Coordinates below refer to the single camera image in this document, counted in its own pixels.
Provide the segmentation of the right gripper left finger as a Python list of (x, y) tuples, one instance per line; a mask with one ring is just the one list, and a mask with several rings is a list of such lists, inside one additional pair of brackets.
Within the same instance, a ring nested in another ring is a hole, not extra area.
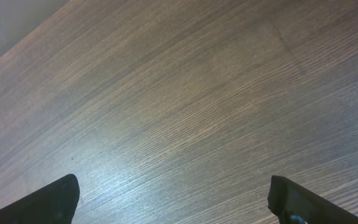
[(68, 174), (0, 209), (0, 224), (71, 224), (79, 197), (78, 179)]

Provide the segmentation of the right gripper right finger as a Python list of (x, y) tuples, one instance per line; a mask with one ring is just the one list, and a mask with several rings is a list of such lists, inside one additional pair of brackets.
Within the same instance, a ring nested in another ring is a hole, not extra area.
[(280, 223), (358, 224), (358, 217), (294, 181), (273, 175), (268, 209)]

